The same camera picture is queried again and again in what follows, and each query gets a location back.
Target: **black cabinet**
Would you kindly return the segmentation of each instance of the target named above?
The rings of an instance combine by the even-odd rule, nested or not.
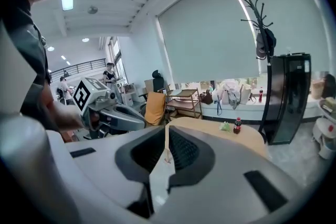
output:
[[[292,141],[306,109],[310,74],[308,54],[274,56],[271,59],[270,100],[264,122],[269,145]]]

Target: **gray floor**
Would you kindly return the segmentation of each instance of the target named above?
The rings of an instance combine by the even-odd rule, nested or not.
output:
[[[319,155],[319,145],[312,140],[312,128],[314,123],[302,123],[290,144],[267,145],[268,158],[271,162],[290,175],[300,186],[306,187],[321,176],[328,161]],[[77,132],[82,140],[88,131]],[[150,175],[151,192],[154,210],[158,210],[168,198],[168,178],[175,173],[174,163],[167,163],[164,160],[165,152],[162,154],[156,167]]]

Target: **coat rack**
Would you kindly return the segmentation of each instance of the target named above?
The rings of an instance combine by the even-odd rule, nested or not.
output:
[[[271,69],[271,56],[269,55],[269,46],[268,46],[268,42],[267,42],[267,36],[266,36],[266,32],[265,32],[265,27],[269,27],[271,26],[273,23],[270,23],[268,25],[264,24],[264,19],[266,18],[266,15],[263,17],[262,16],[262,12],[264,11],[264,3],[262,3],[261,5],[261,13],[259,13],[258,8],[257,8],[257,3],[258,0],[256,0],[256,2],[253,4],[253,2],[251,0],[244,0],[248,5],[247,7],[250,7],[253,12],[254,15],[256,16],[257,21],[254,20],[245,20],[245,19],[241,19],[241,21],[244,22],[252,22],[253,26],[256,27],[256,30],[259,30],[262,36],[262,41],[264,42],[264,47],[265,47],[265,53],[266,56],[265,58],[259,58],[257,57],[257,59],[259,60],[265,60],[267,59],[267,93],[266,93],[266,103],[265,103],[265,108],[264,108],[264,113],[263,113],[263,117],[261,119],[261,124],[259,127],[258,132],[262,135],[264,142],[266,143],[266,135],[263,133],[263,128],[264,128],[264,123],[266,120],[266,116],[267,116],[267,112],[268,112],[268,108],[269,108],[269,101],[270,101],[270,95],[271,95],[271,86],[272,86],[272,69]]]

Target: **brown bag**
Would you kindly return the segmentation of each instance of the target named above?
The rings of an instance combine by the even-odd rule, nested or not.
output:
[[[201,93],[199,95],[199,99],[202,103],[205,103],[205,104],[212,104],[213,103],[212,95],[209,92],[209,90],[206,90],[205,93]]]

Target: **metal railing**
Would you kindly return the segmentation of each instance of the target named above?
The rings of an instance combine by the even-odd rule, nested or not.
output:
[[[59,81],[60,77],[69,77],[88,70],[98,69],[106,66],[105,59],[99,59],[90,62],[79,63],[78,65],[69,66],[50,73],[51,82]]]

